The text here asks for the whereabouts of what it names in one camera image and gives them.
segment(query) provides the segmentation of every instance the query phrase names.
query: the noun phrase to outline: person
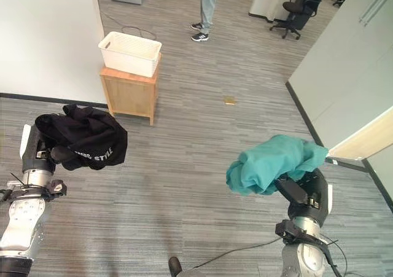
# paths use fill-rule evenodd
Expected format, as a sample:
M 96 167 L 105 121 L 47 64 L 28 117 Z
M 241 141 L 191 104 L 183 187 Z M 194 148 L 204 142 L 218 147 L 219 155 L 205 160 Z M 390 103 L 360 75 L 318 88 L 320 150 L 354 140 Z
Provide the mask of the person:
M 201 21 L 191 24 L 191 28 L 199 31 L 191 39 L 196 42 L 207 41 L 209 33 L 213 26 L 212 19 L 216 0 L 201 0 Z

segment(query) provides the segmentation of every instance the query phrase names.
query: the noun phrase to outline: black shoe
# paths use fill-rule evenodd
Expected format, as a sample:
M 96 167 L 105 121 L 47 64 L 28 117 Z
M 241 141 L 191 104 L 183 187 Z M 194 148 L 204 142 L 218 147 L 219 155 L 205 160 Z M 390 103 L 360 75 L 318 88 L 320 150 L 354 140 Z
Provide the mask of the black shoe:
M 191 39 L 195 42 L 207 41 L 209 39 L 209 35 L 206 33 L 198 33 L 192 36 Z
M 194 29 L 194 30 L 201 30 L 202 29 L 202 24 L 199 22 L 199 23 L 194 23 L 194 24 L 191 24 L 191 26 L 190 26 L 192 29 Z
M 180 264 L 177 257 L 172 257 L 169 259 L 169 271 L 171 272 L 172 277 L 176 277 L 183 271 L 182 265 Z

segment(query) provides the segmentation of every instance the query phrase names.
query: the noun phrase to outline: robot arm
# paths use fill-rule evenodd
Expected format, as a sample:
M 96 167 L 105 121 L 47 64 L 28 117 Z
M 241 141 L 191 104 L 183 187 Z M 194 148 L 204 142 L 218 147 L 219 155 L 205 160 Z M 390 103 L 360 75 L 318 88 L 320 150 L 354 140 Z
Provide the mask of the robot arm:
M 276 182 L 277 189 L 289 200 L 288 216 L 276 225 L 276 234 L 286 244 L 282 250 L 282 277 L 320 277 L 325 266 L 331 266 L 337 277 L 329 247 L 321 240 L 320 230 L 332 206 L 331 188 L 316 169 L 306 173 L 298 182 L 287 174 Z
M 25 125 L 20 156 L 23 178 L 9 181 L 1 201 L 10 201 L 10 221 L 0 241 L 0 276 L 28 276 L 43 239 L 50 201 L 66 195 L 62 180 L 52 179 L 52 141 L 35 126 Z

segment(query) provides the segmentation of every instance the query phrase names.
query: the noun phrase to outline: teal cloth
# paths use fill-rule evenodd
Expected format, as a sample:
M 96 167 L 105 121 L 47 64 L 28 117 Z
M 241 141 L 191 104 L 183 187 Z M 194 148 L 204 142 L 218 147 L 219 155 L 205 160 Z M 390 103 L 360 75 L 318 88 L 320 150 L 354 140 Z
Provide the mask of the teal cloth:
M 325 161 L 328 149 L 300 138 L 277 135 L 269 141 L 240 153 L 227 170 L 227 185 L 236 193 L 271 195 L 280 175 L 288 173 L 295 181 Z

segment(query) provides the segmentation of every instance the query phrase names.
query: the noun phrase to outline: black t-shirt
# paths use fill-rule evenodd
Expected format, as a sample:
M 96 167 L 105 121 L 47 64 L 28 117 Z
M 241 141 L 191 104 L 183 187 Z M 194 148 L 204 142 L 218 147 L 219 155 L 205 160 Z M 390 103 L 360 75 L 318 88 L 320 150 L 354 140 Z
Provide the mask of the black t-shirt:
M 37 128 L 56 146 L 51 156 L 67 170 L 89 166 L 100 170 L 124 162 L 127 132 L 107 112 L 75 104 L 65 105 L 62 114 L 44 114 Z

